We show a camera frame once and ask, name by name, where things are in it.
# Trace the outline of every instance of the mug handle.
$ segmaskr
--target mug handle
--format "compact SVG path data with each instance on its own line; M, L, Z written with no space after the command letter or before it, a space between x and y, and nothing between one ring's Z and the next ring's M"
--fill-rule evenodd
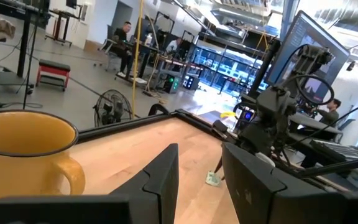
M85 174L82 166L73 158L67 156L59 160L56 167L70 183L70 195L81 195L85 189Z

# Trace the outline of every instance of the bottle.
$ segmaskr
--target bottle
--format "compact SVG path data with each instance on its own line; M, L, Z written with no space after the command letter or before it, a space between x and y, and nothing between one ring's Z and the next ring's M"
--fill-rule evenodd
M150 46L152 43L152 40L153 40L152 34L151 33L147 34L146 41L144 42L144 45Z

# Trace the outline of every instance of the yellow pole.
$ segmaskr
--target yellow pole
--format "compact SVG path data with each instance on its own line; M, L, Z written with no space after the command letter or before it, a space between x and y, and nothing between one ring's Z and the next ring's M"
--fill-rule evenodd
M132 82L132 117L135 117L135 94L136 94L136 76L137 76L137 60L139 58L139 42L140 32L142 31L142 12L143 12L143 0L140 0L139 9L139 21L137 23L137 37L136 37L136 51L135 51L135 69L134 69L134 81Z

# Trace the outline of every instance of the desk fan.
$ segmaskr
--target desk fan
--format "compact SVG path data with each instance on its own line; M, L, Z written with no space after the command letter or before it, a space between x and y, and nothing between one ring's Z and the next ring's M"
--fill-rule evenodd
M104 92L93 106L94 125L105 126L132 119L131 104L127 98L117 90Z

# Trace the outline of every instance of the doorway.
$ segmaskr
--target doorway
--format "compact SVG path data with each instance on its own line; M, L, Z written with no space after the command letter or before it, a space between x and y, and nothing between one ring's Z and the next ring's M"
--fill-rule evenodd
M111 23L112 29L116 30L117 28L121 28L124 25L125 21L130 21L132 16L132 10L133 8L119 1L117 3L116 13L114 14Z

